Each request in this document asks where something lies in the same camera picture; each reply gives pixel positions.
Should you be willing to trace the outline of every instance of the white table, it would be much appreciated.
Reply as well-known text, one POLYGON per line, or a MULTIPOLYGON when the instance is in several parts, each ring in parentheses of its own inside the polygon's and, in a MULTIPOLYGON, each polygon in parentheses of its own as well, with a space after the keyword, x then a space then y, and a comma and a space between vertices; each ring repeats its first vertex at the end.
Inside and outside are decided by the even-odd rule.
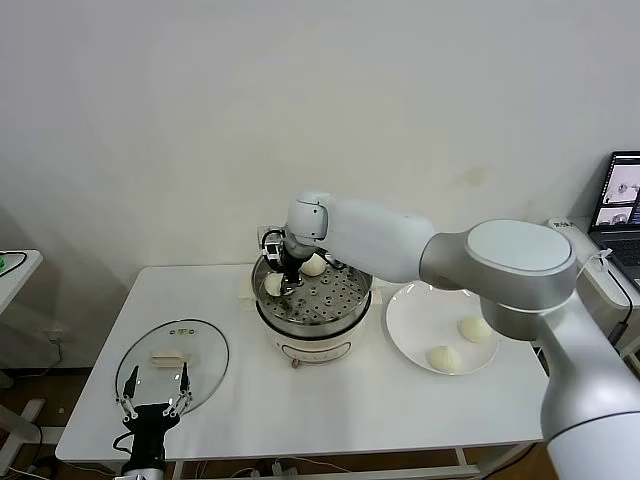
MULTIPOLYGON (((7 308, 7 305, 11 303, 13 297, 16 296, 31 274, 38 268, 40 262, 42 262, 42 255, 37 250, 23 250, 23 252, 27 254, 24 263, 13 272, 9 272, 0 277, 0 313, 7 308)), ((4 260, 5 266, 0 270, 0 275, 2 272, 17 265, 20 260, 22 260, 22 256, 10 254, 7 255, 4 260)))
MULTIPOLYGON (((442 449, 542 438, 547 377, 528 343, 504 339, 494 361, 473 375, 422 370, 384 332, 382 312, 394 286, 382 292, 384 306, 371 307, 364 340, 349 356, 294 370, 267 341, 252 302, 242 298, 250 274, 251 265, 144 269, 76 404, 58 458, 127 459, 111 448, 125 432, 114 401, 118 364, 150 329, 185 318, 217 326, 228 339, 230 361, 218 391, 167 433, 168 460, 442 449)), ((475 465, 447 468, 459 470, 420 470, 440 470, 450 478, 479 472, 475 465)))
MULTIPOLYGON (((42 255, 37 250, 23 251, 27 254, 24 263, 12 272, 0 277, 0 314, 7 308, 7 305, 42 262, 42 255)), ((5 257, 5 267, 2 271, 17 265, 21 260, 21 255, 7 255, 5 257)), ((0 372, 0 385, 4 388, 9 388, 13 385, 13 380, 0 372)), ((41 440, 40 431, 31 422, 36 419, 44 403, 44 399, 41 398, 29 400, 21 415, 17 415, 0 405, 0 425, 10 432, 7 441, 0 450, 0 475, 7 473, 7 467, 11 465, 22 445, 38 443, 41 440)), ((55 444, 61 434, 61 428, 43 427, 42 443, 47 445, 55 444)))

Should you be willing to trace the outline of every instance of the cable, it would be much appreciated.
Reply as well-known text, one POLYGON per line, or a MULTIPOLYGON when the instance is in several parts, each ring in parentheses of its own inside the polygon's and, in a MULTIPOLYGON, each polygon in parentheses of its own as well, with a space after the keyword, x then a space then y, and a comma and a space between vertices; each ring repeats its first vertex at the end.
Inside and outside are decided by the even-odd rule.
POLYGON ((0 278, 4 277, 8 273, 13 272, 16 268, 21 267, 24 264, 24 262, 27 261, 27 258, 28 258, 27 252, 21 252, 19 250, 0 252, 0 255, 22 255, 22 260, 20 260, 16 265, 14 265, 13 267, 8 268, 4 272, 0 272, 0 278))
POLYGON ((531 453, 531 451, 536 447, 536 444, 534 443, 533 445, 531 445, 526 452, 524 452, 520 457, 516 458, 513 462, 511 463, 507 463, 505 466, 500 467, 497 470, 494 470, 493 472, 491 472, 489 475, 482 477, 481 480, 489 480, 489 478, 493 477, 495 474, 500 473, 505 471, 507 468, 510 468, 512 466, 514 466, 516 463, 524 460, 524 457, 526 457, 527 455, 529 455, 531 453))
POLYGON ((342 468, 339 467, 337 465, 334 465, 333 463, 329 463, 329 462, 318 462, 316 460, 311 460, 309 458, 304 458, 304 457, 279 457, 276 458, 275 461, 280 461, 280 460, 284 460, 284 459, 290 459, 290 460, 302 460, 303 462, 309 462, 309 463, 315 463, 316 465, 326 465, 328 467, 333 467, 336 470, 339 470, 341 472, 345 472, 345 473, 353 473, 351 470, 347 470, 346 468, 342 468))
POLYGON ((196 463, 196 472, 195 472, 195 477, 194 478, 200 478, 202 476, 202 473, 200 472, 200 467, 202 466, 202 462, 198 462, 196 463))
POLYGON ((611 253, 612 253, 612 250, 610 248, 607 248, 606 250, 600 250, 599 252, 596 252, 593 255, 591 255, 582 264, 582 268, 578 272, 577 277, 579 277, 582 274, 582 272, 585 270, 585 268, 587 267, 587 265, 589 264, 589 262, 591 260, 595 260, 597 258, 597 259, 600 260, 600 265, 602 267, 602 270, 606 271, 609 274, 611 279, 616 283, 616 285, 618 285, 618 288, 622 291, 622 293, 626 297, 627 302, 629 302, 629 310, 627 311, 624 319, 622 321, 616 323, 614 325, 613 329, 611 330, 611 332, 609 333, 609 335, 607 336, 607 340, 615 348, 616 344, 620 341, 620 339, 624 335, 624 332, 627 331, 627 328, 629 326, 629 318, 631 317, 631 314, 633 313, 633 300, 631 300, 631 297, 629 296, 629 294, 627 293, 625 288, 620 284, 620 282, 615 277, 615 275, 613 273, 611 273, 611 270, 609 270, 609 262, 607 260, 607 257, 609 255, 611 255, 611 253))
POLYGON ((10 480, 12 478, 18 478, 21 473, 7 473, 4 477, 0 477, 2 480, 10 480))
MULTIPOLYGON (((265 251, 265 248, 266 248, 265 245, 266 245, 266 242, 267 242, 267 237, 269 235, 273 234, 273 233, 277 233, 277 234, 281 235, 282 237, 284 237, 284 235, 285 235, 284 230, 282 230, 282 229, 271 228, 271 229, 267 230, 265 232, 265 234, 262 236, 262 240, 260 240, 260 247, 261 247, 260 254, 261 255, 264 255, 264 251, 265 251)), ((272 270, 278 271, 279 265, 278 265, 277 261, 271 260, 271 259, 269 259, 267 257, 264 257, 264 259, 267 262, 267 265, 269 265, 272 270)))
POLYGON ((124 440, 127 437, 130 437, 131 435, 133 435, 133 432, 127 432, 124 433, 122 435, 120 435, 118 438, 116 438, 113 441, 113 444, 111 445, 113 447, 114 450, 118 450, 119 452, 124 452, 124 453, 128 453, 129 455, 133 455, 131 453, 131 450, 129 450, 127 447, 120 447, 118 444, 124 440))
POLYGON ((609 340, 609 343, 611 343, 611 345, 613 345, 615 348, 616 344, 622 338, 622 335, 624 335, 624 332, 627 331, 627 327, 629 326, 629 318, 633 313, 633 300, 631 300, 631 297, 629 296, 627 291, 624 289, 624 287, 620 284, 618 279, 613 275, 613 273, 611 273, 611 270, 609 270, 609 276, 613 279, 614 282, 616 282, 616 285, 618 285, 618 288, 622 290, 622 293, 624 294, 624 296, 627 298, 627 301, 629 302, 629 310, 627 311, 627 314, 625 315, 624 319, 621 322, 618 322, 613 327, 613 330, 611 330, 611 333, 609 333, 609 336, 607 337, 607 340, 609 340))
POLYGON ((86 472, 96 472, 96 473, 105 475, 107 477, 113 477, 113 472, 105 472, 104 470, 100 470, 99 468, 79 467, 78 465, 74 465, 72 463, 67 463, 62 461, 60 461, 60 463, 64 463, 65 465, 68 465, 71 468, 77 468, 78 470, 84 470, 86 472))
POLYGON ((44 371, 43 371, 43 372, 41 372, 41 373, 34 373, 34 374, 31 374, 31 375, 19 375, 19 376, 17 376, 17 377, 13 377, 13 379, 14 379, 14 380, 19 380, 19 379, 21 379, 21 378, 36 378, 36 377, 42 377, 42 376, 46 375, 47 373, 49 373, 49 371, 50 371, 52 368, 55 368, 55 367, 57 367, 58 365, 60 365, 60 364, 62 363, 62 359, 63 359, 63 357, 62 357, 62 347, 60 346, 60 342, 54 342, 53 344, 57 347, 57 350, 58 350, 58 359, 57 359, 55 362, 53 362, 50 366, 48 366, 47 368, 45 368, 45 369, 44 369, 44 371))
POLYGON ((242 468, 240 470, 238 470, 236 473, 234 473, 233 475, 231 475, 229 478, 236 478, 238 475, 245 473, 245 472, 253 472, 255 470, 255 468, 249 467, 249 468, 242 468))
MULTIPOLYGON (((34 423, 33 425, 35 425, 38 428, 38 432, 40 433, 40 438, 38 440, 38 448, 36 449, 36 453, 33 455, 33 458, 31 459, 31 463, 30 465, 33 466, 36 461, 38 460, 38 457, 40 456, 40 451, 42 450, 42 443, 44 440, 44 436, 42 433, 42 427, 40 425, 38 425, 37 423, 34 423)), ((9 470, 15 470, 16 473, 21 473, 22 475, 32 475, 28 472, 21 472, 20 470, 16 470, 14 468, 8 467, 9 470)))
POLYGON ((20 473, 22 475, 26 475, 28 477, 33 477, 33 478, 41 478, 42 480, 51 480, 49 478, 46 477, 41 477, 40 475, 36 475, 35 473, 29 473, 29 472, 24 472, 22 470, 18 470, 17 468, 13 468, 13 467, 7 467, 9 470, 11 470, 12 472, 16 472, 16 473, 20 473))

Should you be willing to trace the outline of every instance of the power cord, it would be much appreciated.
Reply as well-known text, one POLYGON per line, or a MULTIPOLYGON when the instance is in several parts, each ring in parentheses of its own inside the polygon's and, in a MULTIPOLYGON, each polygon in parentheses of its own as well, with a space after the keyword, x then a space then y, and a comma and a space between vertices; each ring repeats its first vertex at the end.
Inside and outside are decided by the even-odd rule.
POLYGON ((111 477, 113 478, 114 472, 107 472, 105 470, 100 470, 99 468, 89 468, 89 467, 80 467, 78 465, 74 465, 73 463, 67 463, 67 462, 62 462, 60 461, 60 463, 64 463, 65 465, 71 467, 71 468, 76 468, 78 470, 83 470, 85 472, 96 472, 99 473, 101 475, 104 475, 106 477, 111 477))
MULTIPOLYGON (((128 453, 129 455, 133 455, 130 449, 128 449, 127 447, 121 447, 119 445, 122 440, 124 440, 127 437, 130 437, 131 435, 133 435, 133 432, 123 433, 113 441, 113 444, 111 446, 113 447, 114 450, 118 450, 119 452, 124 452, 124 453, 128 453)), ((196 468, 196 478, 198 478, 197 473, 198 473, 198 469, 196 468)))
POLYGON ((620 339, 622 338, 622 335, 624 335, 624 332, 626 332, 627 328, 629 327, 629 318, 631 318, 631 314, 633 313, 633 300, 631 300, 631 297, 629 296, 625 288, 618 281, 615 275, 611 273, 611 270, 609 269, 609 261, 607 260, 607 257, 611 255, 612 252, 613 251, 610 248, 607 248, 605 250, 600 250, 599 252, 596 252, 593 255, 591 255, 582 264, 582 268, 580 268, 580 271, 578 272, 577 277, 580 277, 580 275, 585 270, 585 268, 587 268, 587 265, 589 264, 589 262, 597 258, 600 260, 600 268, 602 269, 602 271, 603 272, 606 271, 609 274, 611 279, 616 283, 616 285, 618 285, 618 288, 622 291, 625 298, 627 299, 627 302, 629 303, 629 308, 627 310, 627 313, 624 319, 618 322, 613 327, 609 335, 607 336, 607 340, 609 340, 609 343, 615 348, 616 344, 620 341, 620 339))
POLYGON ((622 293, 629 302, 629 309, 624 319, 621 322, 618 322, 615 327, 613 327, 613 330, 611 330, 611 333, 607 337, 611 345, 613 345, 613 347, 615 348, 616 344, 618 343, 618 341, 620 341, 622 335, 624 335, 624 332, 626 332, 627 328, 629 327, 629 318, 631 318, 631 314, 633 313, 633 300, 631 300, 631 297, 624 289, 624 287, 620 284, 618 279, 613 275, 613 273, 611 273, 611 270, 609 270, 609 276, 613 279, 614 282, 616 282, 616 285, 618 285, 618 288, 622 290, 622 293))
POLYGON ((50 366, 48 366, 47 368, 44 369, 43 372, 41 373, 34 373, 34 374, 30 374, 30 375, 19 375, 17 377, 13 377, 14 380, 18 380, 21 378, 36 378, 36 377, 42 377, 44 375, 46 375, 47 373, 49 373, 49 371, 52 368, 57 367, 58 365, 60 365, 60 363, 62 363, 63 357, 62 357, 62 342, 60 341, 55 341, 55 342, 50 342, 52 345, 56 346, 56 350, 58 351, 58 359, 53 362, 50 366))
POLYGON ((493 477, 494 475, 505 471, 507 468, 511 468, 513 467, 516 463, 521 462, 522 460, 524 460, 524 458, 529 455, 531 453, 531 451, 536 447, 536 444, 534 443, 533 445, 531 445, 529 448, 527 448, 527 450, 517 459, 515 459, 513 462, 511 463, 507 463, 505 466, 498 468, 497 470, 494 470, 493 472, 491 472, 489 475, 482 477, 481 480, 489 480, 489 478, 493 477))
POLYGON ((7 270, 5 270, 3 272, 0 272, 0 278, 4 277, 8 273, 13 272, 16 268, 20 268, 24 264, 24 262, 27 261, 27 258, 28 258, 27 252, 22 252, 22 251, 19 251, 19 250, 15 250, 15 251, 0 251, 0 256, 6 256, 6 255, 22 255, 22 258, 13 267, 9 267, 7 270))
POLYGON ((205 470, 207 469, 207 465, 209 464, 209 460, 205 461, 202 464, 202 468, 200 468, 200 464, 202 462, 198 462, 198 466, 196 467, 196 478, 202 478, 202 476, 204 475, 205 470))
POLYGON ((247 472, 253 472, 255 470, 255 468, 252 467, 248 467, 248 468, 242 468, 240 470, 238 470, 236 473, 234 473, 233 475, 231 475, 229 478, 236 478, 238 475, 242 475, 243 473, 247 473, 247 472))
POLYGON ((42 440, 43 440, 43 435, 42 435, 42 427, 38 424, 34 425, 36 427, 38 427, 38 432, 40 433, 40 439, 38 440, 38 448, 36 449, 36 453, 33 456, 33 460, 31 460, 31 465, 33 465, 34 463, 36 463, 36 460, 38 460, 38 457, 40 456, 40 451, 42 450, 42 440))
POLYGON ((342 468, 339 467, 337 465, 334 465, 333 463, 329 463, 329 462, 319 462, 317 460, 311 460, 309 458, 304 458, 304 457, 279 457, 276 458, 274 461, 275 462, 279 462, 280 460, 301 460, 303 462, 309 462, 309 463, 313 463, 315 465, 325 465, 327 467, 333 467, 336 470, 340 471, 340 472, 344 472, 344 473, 353 473, 351 470, 347 470, 346 468, 342 468))
POLYGON ((60 461, 54 455, 47 455, 42 458, 38 458, 35 462, 32 462, 25 471, 27 473, 36 473, 42 477, 58 478, 60 472, 60 461), (46 474, 41 473, 43 469, 47 469, 46 474))
POLYGON ((47 477, 41 477, 40 475, 36 475, 35 473, 29 473, 29 472, 25 472, 24 470, 18 470, 17 468, 13 468, 13 467, 7 467, 7 468, 12 472, 19 473, 21 475, 26 475, 27 477, 41 478, 42 480, 51 480, 47 477))

